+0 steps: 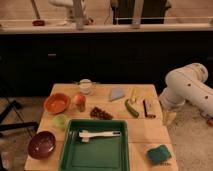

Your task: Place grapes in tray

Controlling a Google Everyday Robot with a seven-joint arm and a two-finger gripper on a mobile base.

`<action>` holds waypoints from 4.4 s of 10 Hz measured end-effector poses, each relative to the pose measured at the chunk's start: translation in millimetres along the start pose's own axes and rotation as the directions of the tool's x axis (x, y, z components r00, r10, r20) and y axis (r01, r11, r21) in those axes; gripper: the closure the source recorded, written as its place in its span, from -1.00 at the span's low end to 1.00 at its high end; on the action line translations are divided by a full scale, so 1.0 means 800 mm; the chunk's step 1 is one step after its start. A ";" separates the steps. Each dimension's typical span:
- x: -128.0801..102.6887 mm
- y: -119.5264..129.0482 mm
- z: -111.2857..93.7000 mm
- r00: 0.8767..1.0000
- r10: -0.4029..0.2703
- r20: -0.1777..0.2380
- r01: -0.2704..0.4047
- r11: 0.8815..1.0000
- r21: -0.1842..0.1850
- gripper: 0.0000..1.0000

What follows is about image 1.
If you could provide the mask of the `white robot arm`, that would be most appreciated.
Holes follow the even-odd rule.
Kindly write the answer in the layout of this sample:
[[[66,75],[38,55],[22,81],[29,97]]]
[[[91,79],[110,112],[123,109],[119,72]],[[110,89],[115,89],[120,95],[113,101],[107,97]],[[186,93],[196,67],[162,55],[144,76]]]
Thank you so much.
[[[165,126],[172,123],[176,111],[186,101],[201,109],[205,119],[213,119],[213,88],[205,84],[207,79],[208,70],[200,63],[192,63],[167,73],[166,87],[159,95]]]

